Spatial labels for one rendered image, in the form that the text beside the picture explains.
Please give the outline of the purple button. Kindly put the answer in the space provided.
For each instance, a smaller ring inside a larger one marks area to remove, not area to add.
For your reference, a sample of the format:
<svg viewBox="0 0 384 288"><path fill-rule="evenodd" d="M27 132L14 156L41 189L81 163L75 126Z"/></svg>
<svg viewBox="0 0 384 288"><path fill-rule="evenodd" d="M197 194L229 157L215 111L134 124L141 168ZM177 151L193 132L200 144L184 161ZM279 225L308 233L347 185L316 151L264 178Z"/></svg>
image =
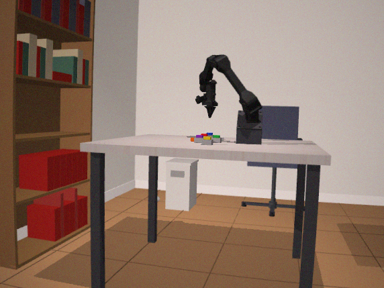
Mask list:
<svg viewBox="0 0 384 288"><path fill-rule="evenodd" d="M201 140L203 139L203 135L196 135L196 138L194 138L195 143L201 143Z"/></svg>

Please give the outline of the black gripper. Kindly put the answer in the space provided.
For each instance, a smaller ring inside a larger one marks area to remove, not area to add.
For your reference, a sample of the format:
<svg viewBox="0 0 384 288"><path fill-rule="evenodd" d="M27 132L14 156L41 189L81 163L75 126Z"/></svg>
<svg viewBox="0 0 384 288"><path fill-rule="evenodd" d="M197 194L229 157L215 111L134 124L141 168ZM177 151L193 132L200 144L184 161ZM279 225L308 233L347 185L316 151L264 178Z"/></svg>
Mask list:
<svg viewBox="0 0 384 288"><path fill-rule="evenodd" d="M206 91L205 95L206 101L202 101L202 105L206 105L204 107L207 109L208 117L211 118L216 108L214 106L218 106L218 102L215 101L216 93L214 91Z"/></svg>

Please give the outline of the green button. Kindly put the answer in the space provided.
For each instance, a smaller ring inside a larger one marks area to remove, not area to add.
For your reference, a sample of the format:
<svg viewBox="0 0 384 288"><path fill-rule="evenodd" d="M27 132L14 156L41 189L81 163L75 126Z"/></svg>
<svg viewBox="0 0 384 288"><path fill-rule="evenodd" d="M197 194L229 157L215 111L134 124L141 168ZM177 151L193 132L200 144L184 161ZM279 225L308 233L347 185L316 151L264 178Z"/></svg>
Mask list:
<svg viewBox="0 0 384 288"><path fill-rule="evenodd" d="M220 138L220 135L213 135L213 138L211 138L213 140L213 143L221 143L222 142L222 138Z"/></svg>

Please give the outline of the yellow button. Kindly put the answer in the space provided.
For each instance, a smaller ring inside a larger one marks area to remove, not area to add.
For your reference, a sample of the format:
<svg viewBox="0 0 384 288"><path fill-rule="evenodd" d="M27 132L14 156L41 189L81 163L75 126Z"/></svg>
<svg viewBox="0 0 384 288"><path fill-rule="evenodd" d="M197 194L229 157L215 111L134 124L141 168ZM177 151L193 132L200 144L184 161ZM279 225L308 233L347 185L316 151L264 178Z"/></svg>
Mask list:
<svg viewBox="0 0 384 288"><path fill-rule="evenodd" d="M213 140L211 139L211 137L205 136L201 140L201 145L213 145Z"/></svg>

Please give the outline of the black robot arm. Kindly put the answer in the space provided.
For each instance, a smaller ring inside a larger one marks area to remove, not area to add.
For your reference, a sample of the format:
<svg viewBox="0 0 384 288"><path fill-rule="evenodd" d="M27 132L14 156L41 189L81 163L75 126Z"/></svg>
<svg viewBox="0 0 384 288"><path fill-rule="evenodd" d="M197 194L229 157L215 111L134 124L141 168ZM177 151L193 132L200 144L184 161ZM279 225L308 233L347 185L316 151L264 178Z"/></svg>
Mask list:
<svg viewBox="0 0 384 288"><path fill-rule="evenodd" d="M217 82L213 80L213 68L217 69L219 72L224 73L226 78L235 88L236 92L240 96L239 102L242 105L243 111L246 116L247 123L258 123L258 111L262 108L258 98L254 95L253 92L246 89L241 80L236 76L234 71L231 69L231 62L229 58L224 55L212 55L206 59L206 64L204 70L199 75L199 84L200 91L214 91L215 84Z"/></svg>

